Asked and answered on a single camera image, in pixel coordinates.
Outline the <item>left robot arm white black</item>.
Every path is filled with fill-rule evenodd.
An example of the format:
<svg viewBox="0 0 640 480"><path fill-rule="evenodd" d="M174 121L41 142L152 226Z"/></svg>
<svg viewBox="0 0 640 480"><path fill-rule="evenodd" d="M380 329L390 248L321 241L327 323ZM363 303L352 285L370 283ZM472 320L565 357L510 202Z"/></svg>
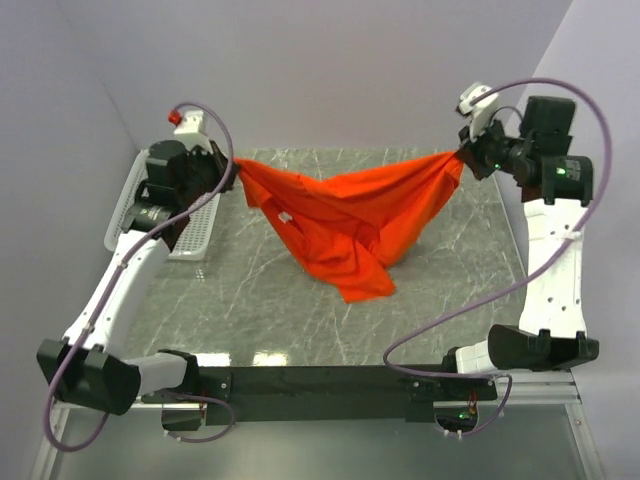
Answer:
<svg viewBox="0 0 640 480"><path fill-rule="evenodd" d="M189 224L193 205L230 189L235 170L212 140L163 140L144 151L146 176L120 226L113 257L82 313L59 340L44 340L37 363L47 400L122 415L141 396L176 401L200 390L194 355L165 349L123 360L121 350L154 278Z"/></svg>

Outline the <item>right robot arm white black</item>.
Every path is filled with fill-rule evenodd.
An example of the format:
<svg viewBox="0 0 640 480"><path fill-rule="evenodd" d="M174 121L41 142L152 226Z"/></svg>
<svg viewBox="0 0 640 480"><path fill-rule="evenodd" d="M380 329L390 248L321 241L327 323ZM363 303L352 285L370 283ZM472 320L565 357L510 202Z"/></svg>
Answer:
<svg viewBox="0 0 640 480"><path fill-rule="evenodd" d="M527 222L531 280L517 325L496 324L486 340L451 350L451 366L439 374L444 395L460 399L473 375L507 370L569 370L595 360L599 343L589 338L581 304L584 229L579 221L593 199L592 161L568 150L574 101L532 96L517 136L505 133L497 99L472 110L485 128L464 128L465 161L478 179L510 175L521 191Z"/></svg>

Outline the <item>orange t-shirt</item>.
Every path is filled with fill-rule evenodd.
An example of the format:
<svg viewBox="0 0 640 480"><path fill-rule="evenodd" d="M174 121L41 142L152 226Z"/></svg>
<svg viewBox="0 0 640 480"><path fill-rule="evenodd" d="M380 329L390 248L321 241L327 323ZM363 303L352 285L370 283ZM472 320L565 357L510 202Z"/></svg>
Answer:
<svg viewBox="0 0 640 480"><path fill-rule="evenodd" d="M317 180L238 160L249 207L260 210L313 278L356 303L392 295L389 268L452 198L464 163L454 152Z"/></svg>

